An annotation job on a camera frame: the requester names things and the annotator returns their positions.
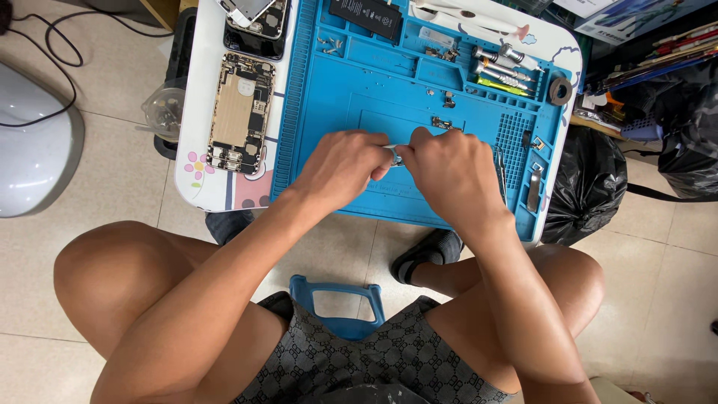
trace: shoe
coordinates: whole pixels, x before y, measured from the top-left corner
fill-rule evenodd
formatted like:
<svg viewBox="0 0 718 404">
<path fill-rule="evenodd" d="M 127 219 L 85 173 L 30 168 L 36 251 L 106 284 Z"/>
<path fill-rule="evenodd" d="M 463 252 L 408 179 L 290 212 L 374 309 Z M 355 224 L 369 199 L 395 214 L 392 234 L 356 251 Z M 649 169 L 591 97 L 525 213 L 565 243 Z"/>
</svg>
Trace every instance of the shoe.
<svg viewBox="0 0 718 404">
<path fill-rule="evenodd" d="M 459 260 L 464 243 L 455 231 L 435 229 L 417 245 L 392 262 L 389 271 L 396 282 L 411 285 L 411 274 L 422 262 L 436 265 L 451 264 Z"/>
<path fill-rule="evenodd" d="M 240 234 L 254 221 L 252 211 L 229 211 L 229 212 L 207 212 L 205 214 L 205 224 L 207 230 L 212 234 L 212 238 L 223 246 L 232 241 L 233 238 Z"/>
</svg>

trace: green screwdriver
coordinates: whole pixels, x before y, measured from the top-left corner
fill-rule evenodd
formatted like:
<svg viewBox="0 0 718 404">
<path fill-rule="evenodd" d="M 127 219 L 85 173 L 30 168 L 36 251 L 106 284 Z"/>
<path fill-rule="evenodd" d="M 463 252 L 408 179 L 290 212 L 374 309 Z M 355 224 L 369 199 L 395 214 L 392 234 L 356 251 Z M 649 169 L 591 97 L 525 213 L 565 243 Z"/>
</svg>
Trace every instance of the green screwdriver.
<svg viewBox="0 0 718 404">
<path fill-rule="evenodd" d="M 488 80 L 487 78 L 483 78 L 479 75 L 477 75 L 474 79 L 474 83 L 480 84 L 482 86 L 493 87 L 498 88 L 499 90 L 508 91 L 509 93 L 516 94 L 517 96 L 528 96 L 528 93 L 524 90 L 521 90 L 520 88 L 507 86 L 506 84 L 499 84 L 495 81 Z"/>
</svg>

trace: roll of tape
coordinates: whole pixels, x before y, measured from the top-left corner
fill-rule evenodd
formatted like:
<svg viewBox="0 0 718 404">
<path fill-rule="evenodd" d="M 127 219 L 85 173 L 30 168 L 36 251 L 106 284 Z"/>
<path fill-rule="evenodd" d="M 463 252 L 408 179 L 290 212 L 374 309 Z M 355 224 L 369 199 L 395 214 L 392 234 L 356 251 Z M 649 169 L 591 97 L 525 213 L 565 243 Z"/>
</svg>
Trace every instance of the roll of tape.
<svg viewBox="0 0 718 404">
<path fill-rule="evenodd" d="M 569 102 L 574 89 L 571 87 L 571 82 L 565 77 L 559 77 L 551 82 L 549 86 L 549 102 L 551 105 L 561 106 Z"/>
</svg>

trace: thigh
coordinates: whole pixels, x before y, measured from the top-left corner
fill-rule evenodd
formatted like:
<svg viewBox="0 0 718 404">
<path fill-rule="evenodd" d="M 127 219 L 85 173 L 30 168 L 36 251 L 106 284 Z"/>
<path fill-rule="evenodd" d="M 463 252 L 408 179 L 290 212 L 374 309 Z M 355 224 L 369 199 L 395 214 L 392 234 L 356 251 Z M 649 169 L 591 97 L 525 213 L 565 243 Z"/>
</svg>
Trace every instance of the thigh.
<svg viewBox="0 0 718 404">
<path fill-rule="evenodd" d="M 55 261 L 55 292 L 77 330 L 104 358 L 148 308 L 219 249 L 138 222 L 89 231 Z M 256 376 L 286 332 L 286 321 L 249 303 L 197 389 L 196 402 L 225 404 Z"/>
<path fill-rule="evenodd" d="M 528 254 L 575 338 L 593 319 L 601 304 L 601 267 L 588 255 L 559 245 L 537 247 Z M 471 273 L 473 284 L 465 286 L 463 293 L 453 300 L 428 311 L 426 320 L 484 380 L 500 390 L 517 392 L 521 386 L 501 349 L 476 260 L 472 258 L 456 264 L 461 265 L 457 266 L 458 272 Z"/>
</svg>

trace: blue silicone repair mat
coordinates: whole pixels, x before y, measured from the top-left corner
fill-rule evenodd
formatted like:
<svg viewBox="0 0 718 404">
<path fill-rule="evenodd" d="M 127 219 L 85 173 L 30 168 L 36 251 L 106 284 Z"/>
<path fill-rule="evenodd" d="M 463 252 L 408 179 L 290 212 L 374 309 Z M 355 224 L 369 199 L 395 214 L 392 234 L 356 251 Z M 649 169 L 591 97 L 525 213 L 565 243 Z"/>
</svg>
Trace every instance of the blue silicone repair mat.
<svg viewBox="0 0 718 404">
<path fill-rule="evenodd" d="M 570 78 L 570 73 L 545 60 L 539 61 L 544 73 L 520 70 L 537 80 L 530 85 L 535 97 L 479 86 L 470 81 L 475 76 L 469 72 L 472 48 L 480 45 L 497 52 L 499 45 L 408 17 L 408 0 L 393 2 L 404 18 L 396 39 L 390 41 L 329 14 L 329 1 L 299 2 L 271 199 L 294 181 L 325 133 L 359 128 L 385 132 L 390 143 L 406 144 L 418 126 L 432 134 L 444 132 L 432 126 L 437 116 L 503 148 L 507 204 L 516 217 L 518 235 L 531 241 L 538 220 L 538 213 L 526 210 L 531 167 L 538 163 L 544 168 L 540 206 L 561 118 L 561 107 L 549 104 L 546 93 L 554 78 Z M 441 52 L 447 48 L 419 38 L 422 27 L 454 38 L 460 52 L 454 63 L 425 54 L 427 46 Z M 318 38 L 342 44 L 338 51 L 324 53 L 332 43 Z M 453 109 L 444 108 L 446 91 L 454 94 Z M 541 150 L 522 146 L 526 130 L 532 142 L 539 137 L 545 143 Z M 372 181 L 340 212 L 449 228 L 431 210 L 405 167 L 392 168 L 381 181 Z"/>
</svg>

